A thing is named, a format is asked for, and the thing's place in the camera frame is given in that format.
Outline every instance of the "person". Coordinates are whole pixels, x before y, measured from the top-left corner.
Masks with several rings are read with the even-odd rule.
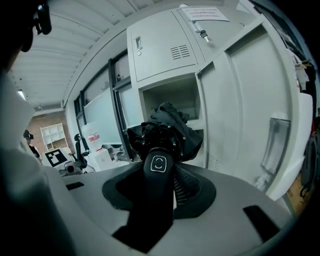
[[[29,130],[25,130],[23,133],[23,137],[25,138],[26,143],[29,146],[32,153],[34,154],[35,158],[38,159],[38,161],[41,163],[42,158],[39,153],[39,149],[37,147],[31,145],[31,140],[34,139],[34,135]]]

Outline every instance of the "logo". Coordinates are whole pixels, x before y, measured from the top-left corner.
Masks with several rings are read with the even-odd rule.
[[[155,155],[151,161],[151,171],[164,173],[167,169],[167,159],[161,155]]]

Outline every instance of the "paper sign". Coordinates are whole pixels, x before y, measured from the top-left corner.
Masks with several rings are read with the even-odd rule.
[[[190,7],[182,10],[190,21],[230,21],[216,7]]]

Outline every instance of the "ceiling light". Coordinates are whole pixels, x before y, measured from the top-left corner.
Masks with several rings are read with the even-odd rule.
[[[24,92],[22,90],[18,90],[18,94],[21,96],[22,99],[26,100]]]

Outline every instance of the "locker compartment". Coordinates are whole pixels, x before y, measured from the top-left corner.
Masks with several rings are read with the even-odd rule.
[[[202,118],[201,104],[197,80],[194,75],[144,90],[142,95],[146,120],[153,112],[154,106],[163,102],[170,102],[178,111],[190,115],[187,123],[189,127],[200,125],[199,122]]]

